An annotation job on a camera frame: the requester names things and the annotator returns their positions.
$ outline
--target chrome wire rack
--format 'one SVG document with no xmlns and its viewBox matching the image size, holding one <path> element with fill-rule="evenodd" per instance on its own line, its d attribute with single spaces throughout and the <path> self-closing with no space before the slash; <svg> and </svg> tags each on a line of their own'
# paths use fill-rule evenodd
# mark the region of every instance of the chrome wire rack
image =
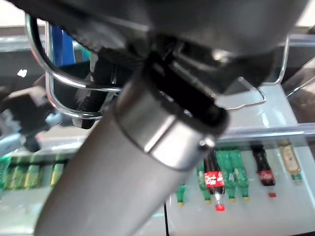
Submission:
<svg viewBox="0 0 315 236">
<path fill-rule="evenodd" d="M 65 85 L 78 88 L 78 89 L 87 89 L 87 90 L 96 90 L 96 91 L 103 91 L 103 92 L 120 92 L 122 90 L 122 87 L 115 86 L 113 84 L 107 85 L 107 86 L 99 86 L 96 85 L 93 82 L 84 81 L 82 79 L 79 79 L 75 76 L 69 75 L 57 67 L 53 65 L 50 58 L 52 57 L 52 45 L 51 45 L 51 32 L 50 32 L 50 26 L 48 23 L 46 23 L 46 52 L 42 47 L 40 36 L 38 32 L 38 25 L 36 18 L 32 17 L 29 14 L 25 15 L 26 20 L 26 32 L 29 39 L 29 43 L 31 46 L 31 51 L 36 59 L 36 61 L 39 63 L 39 65 L 46 71 L 46 92 L 47 97 L 51 104 L 58 109 L 60 112 L 64 113 L 65 115 L 68 115 L 73 118 L 82 118 L 82 119 L 100 119 L 102 117 L 101 111 L 99 112 L 82 112 L 78 110 L 74 110 L 71 108 L 66 107 L 64 104 L 62 104 L 58 98 L 55 95 L 54 92 L 54 79 L 59 80 Z M 282 66 L 279 73 L 279 76 L 275 82 L 272 83 L 263 83 L 262 86 L 274 86 L 281 83 L 285 69 L 286 69 L 286 63 L 287 63 L 287 57 L 288 57 L 288 51 L 289 51 L 289 45 L 290 45 L 290 39 L 289 36 L 286 37 L 285 45 L 284 45 L 284 51 L 283 51 L 283 60 L 282 60 Z M 248 90 L 250 91 L 257 91 L 260 96 L 261 100 L 254 103 L 248 103 L 248 104 L 241 104 L 238 107 L 234 108 L 227 108 L 226 110 L 230 112 L 234 112 L 246 107 L 252 107 L 261 105 L 265 102 L 267 102 L 267 97 L 264 94 L 264 92 L 261 90 L 261 88 L 255 88 L 253 87 L 246 79 L 243 77 L 240 77 L 238 79 L 239 83 L 243 84 Z"/>
</svg>

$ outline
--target green bottle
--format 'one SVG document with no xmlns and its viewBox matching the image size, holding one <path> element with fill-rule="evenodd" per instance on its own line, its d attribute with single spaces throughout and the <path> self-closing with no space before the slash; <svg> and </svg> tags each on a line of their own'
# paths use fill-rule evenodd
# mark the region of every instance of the green bottle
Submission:
<svg viewBox="0 0 315 236">
<path fill-rule="evenodd" d="M 211 204 L 211 195 L 210 195 L 210 193 L 206 187 L 203 162 L 197 166 L 197 177 L 198 177 L 199 188 L 203 194 L 203 197 L 205 199 L 205 203 Z"/>
<path fill-rule="evenodd" d="M 63 173 L 63 167 L 64 167 L 64 164 L 56 163 L 54 165 L 54 167 L 53 167 L 53 174 L 51 176 L 51 182 L 50 182 L 51 186 L 55 186 L 55 184 L 60 179 L 60 177 L 61 177 L 61 175 Z"/>
<path fill-rule="evenodd" d="M 176 191 L 177 204 L 182 207 L 184 205 L 185 183 L 183 183 Z"/>
<path fill-rule="evenodd" d="M 23 166 L 17 166 L 13 169 L 10 189 L 23 189 L 25 178 L 26 178 L 27 169 Z"/>
<path fill-rule="evenodd" d="M 6 155 L 0 159 L 0 190 L 5 188 L 6 175 L 9 165 L 11 163 L 11 157 Z"/>
<path fill-rule="evenodd" d="M 62 154 L 61 153 L 58 153 L 56 155 L 56 162 L 59 162 L 62 160 Z M 63 173 L 63 169 L 64 169 L 64 164 L 62 163 L 55 163 L 54 166 L 53 166 L 53 173 L 52 173 L 52 176 L 51 176 L 51 182 L 50 182 L 50 185 L 51 186 L 55 186 L 56 183 L 58 182 L 58 180 L 60 179 L 62 173 Z"/>
<path fill-rule="evenodd" d="M 31 164 L 28 167 L 24 188 L 37 188 L 39 187 L 40 177 L 39 177 L 39 165 L 35 165 L 35 156 L 31 157 Z"/>
<path fill-rule="evenodd" d="M 228 194 L 228 199 L 230 202 L 236 202 L 235 199 L 235 178 L 234 171 L 232 167 L 231 160 L 226 150 L 218 150 L 216 152 L 216 158 L 218 165 L 220 166 L 223 179 L 224 179 L 224 188 Z"/>
<path fill-rule="evenodd" d="M 8 171 L 5 176 L 5 183 L 4 183 L 4 189 L 9 190 L 11 189 L 11 181 L 12 181 L 12 175 L 13 175 L 13 169 L 9 166 Z"/>
<path fill-rule="evenodd" d="M 244 201 L 249 201 L 249 181 L 242 160 L 241 152 L 237 149 L 229 151 L 232 168 L 234 170 L 236 187 L 241 191 Z"/>
</svg>

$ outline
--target blue object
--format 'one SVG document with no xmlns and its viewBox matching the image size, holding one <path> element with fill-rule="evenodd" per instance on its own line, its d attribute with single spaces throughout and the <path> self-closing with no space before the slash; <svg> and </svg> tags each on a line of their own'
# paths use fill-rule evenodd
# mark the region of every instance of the blue object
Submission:
<svg viewBox="0 0 315 236">
<path fill-rule="evenodd" d="M 75 64 L 72 38 L 63 31 L 63 65 Z"/>
<path fill-rule="evenodd" d="M 53 43 L 53 55 L 54 55 L 54 64 L 55 66 L 63 65 L 63 31 L 52 26 L 52 43 Z"/>
<path fill-rule="evenodd" d="M 56 66 L 75 64 L 72 38 L 58 27 L 52 27 L 54 64 Z"/>
</svg>

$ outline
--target silver metal tube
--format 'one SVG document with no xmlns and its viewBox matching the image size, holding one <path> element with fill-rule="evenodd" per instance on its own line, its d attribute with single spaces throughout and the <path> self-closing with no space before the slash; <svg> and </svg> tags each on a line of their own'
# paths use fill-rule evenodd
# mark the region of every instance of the silver metal tube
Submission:
<svg viewBox="0 0 315 236">
<path fill-rule="evenodd" d="M 98 86 L 93 82 L 80 80 L 75 76 L 69 75 L 56 68 L 49 58 L 46 56 L 41 42 L 39 39 L 38 28 L 36 18 L 30 16 L 29 14 L 25 15 L 26 21 L 26 34 L 29 38 L 31 44 L 31 51 L 38 62 L 38 64 L 49 74 L 51 74 L 55 79 L 63 82 L 68 86 L 72 86 L 79 89 L 88 89 L 88 90 L 97 90 L 103 92 L 120 92 L 122 88 L 108 85 L 108 86 Z"/>
</svg>

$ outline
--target metal bracket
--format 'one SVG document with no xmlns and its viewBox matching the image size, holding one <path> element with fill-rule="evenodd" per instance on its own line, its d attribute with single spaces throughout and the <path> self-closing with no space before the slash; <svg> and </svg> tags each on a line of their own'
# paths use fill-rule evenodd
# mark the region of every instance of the metal bracket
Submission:
<svg viewBox="0 0 315 236">
<path fill-rule="evenodd" d="M 234 112 L 234 111 L 238 111 L 238 110 L 240 110 L 240 109 L 242 109 L 242 108 L 245 108 L 245 107 L 258 106 L 258 105 L 261 105 L 261 104 L 264 104 L 264 103 L 267 102 L 267 97 L 266 97 L 265 93 L 264 93 L 260 88 L 255 88 L 254 86 L 252 86 L 252 85 L 250 84 L 250 82 L 248 82 L 247 80 L 245 80 L 243 77 L 239 77 L 239 78 L 238 78 L 238 81 L 239 81 L 240 83 L 242 83 L 245 87 L 247 87 L 249 90 L 251 90 L 251 91 L 255 90 L 255 91 L 259 92 L 259 94 L 260 94 L 262 100 L 259 101 L 259 102 L 248 103 L 248 104 L 242 104 L 242 105 L 240 105 L 240 106 L 238 106 L 238 107 L 226 108 L 227 111 L 229 111 L 229 112 Z"/>
</svg>

